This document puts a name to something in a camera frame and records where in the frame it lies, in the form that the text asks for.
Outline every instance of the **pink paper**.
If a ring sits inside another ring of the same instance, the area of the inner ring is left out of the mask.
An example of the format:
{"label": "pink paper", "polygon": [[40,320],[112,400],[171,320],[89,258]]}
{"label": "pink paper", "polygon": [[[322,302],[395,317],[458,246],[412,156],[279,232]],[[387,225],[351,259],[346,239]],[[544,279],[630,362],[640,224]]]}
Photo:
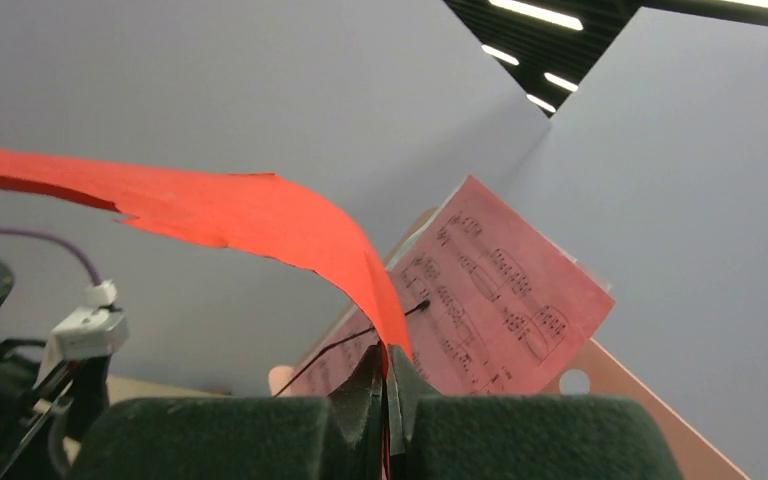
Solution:
{"label": "pink paper", "polygon": [[[473,177],[390,277],[404,310],[430,299],[427,310],[407,319],[413,360],[429,383],[449,395],[541,391],[614,305],[568,256]],[[369,326],[355,311],[322,346]],[[375,342],[369,333],[325,354],[291,394],[330,393]]]}

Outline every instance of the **paper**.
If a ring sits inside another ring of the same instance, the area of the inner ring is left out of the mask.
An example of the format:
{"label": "paper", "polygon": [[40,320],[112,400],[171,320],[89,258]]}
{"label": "paper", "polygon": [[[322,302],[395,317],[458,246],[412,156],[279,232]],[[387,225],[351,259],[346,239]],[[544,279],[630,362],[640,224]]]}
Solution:
{"label": "paper", "polygon": [[[431,301],[407,319],[413,360],[449,395],[541,391],[614,305],[571,257],[472,177],[390,275],[405,311]],[[355,312],[324,344],[368,327]],[[375,341],[367,334],[323,355],[291,394],[330,393]]]}
{"label": "paper", "polygon": [[121,212],[124,223],[312,270],[343,290],[381,339],[409,349],[399,299],[360,227],[273,174],[215,174],[0,149],[0,189]]}

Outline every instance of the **white clip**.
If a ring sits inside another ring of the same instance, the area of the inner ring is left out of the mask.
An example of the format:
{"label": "white clip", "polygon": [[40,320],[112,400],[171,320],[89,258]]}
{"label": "white clip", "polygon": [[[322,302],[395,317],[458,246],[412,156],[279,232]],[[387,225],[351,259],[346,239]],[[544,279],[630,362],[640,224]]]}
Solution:
{"label": "white clip", "polygon": [[87,306],[92,308],[106,307],[116,301],[116,285],[113,280],[105,280],[101,285],[87,287]]}

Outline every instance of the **black ceiling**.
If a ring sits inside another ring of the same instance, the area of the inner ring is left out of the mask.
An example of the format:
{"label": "black ceiling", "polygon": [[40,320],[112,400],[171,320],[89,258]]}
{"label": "black ceiling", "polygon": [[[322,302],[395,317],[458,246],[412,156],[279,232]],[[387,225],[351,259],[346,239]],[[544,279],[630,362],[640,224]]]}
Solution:
{"label": "black ceiling", "polygon": [[555,108],[571,93],[546,80],[544,73],[580,83],[641,5],[768,25],[768,9],[719,0],[519,0],[578,18],[584,26],[580,31],[505,10],[489,0],[444,1],[481,43],[516,57],[517,66],[500,63],[526,92]]}

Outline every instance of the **paper hole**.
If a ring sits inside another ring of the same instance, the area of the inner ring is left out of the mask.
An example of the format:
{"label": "paper hole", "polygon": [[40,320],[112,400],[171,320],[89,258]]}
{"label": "paper hole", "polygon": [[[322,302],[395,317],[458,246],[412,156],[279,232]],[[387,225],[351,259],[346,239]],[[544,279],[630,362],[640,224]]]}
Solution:
{"label": "paper hole", "polygon": [[567,370],[561,375],[560,387],[564,395],[590,393],[590,377],[584,370]]}

